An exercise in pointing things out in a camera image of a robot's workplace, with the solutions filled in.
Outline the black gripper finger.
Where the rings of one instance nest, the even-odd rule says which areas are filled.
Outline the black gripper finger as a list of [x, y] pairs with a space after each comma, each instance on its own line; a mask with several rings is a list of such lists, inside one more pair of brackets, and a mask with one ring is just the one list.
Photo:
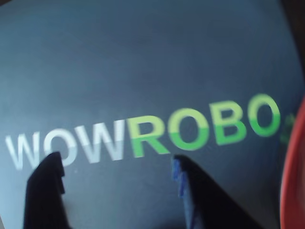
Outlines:
[[70, 229], [62, 195], [65, 176], [60, 152], [46, 156], [30, 175], [25, 193], [25, 229]]
[[188, 229], [260, 229], [198, 164], [184, 155], [174, 155], [172, 176], [178, 182]]

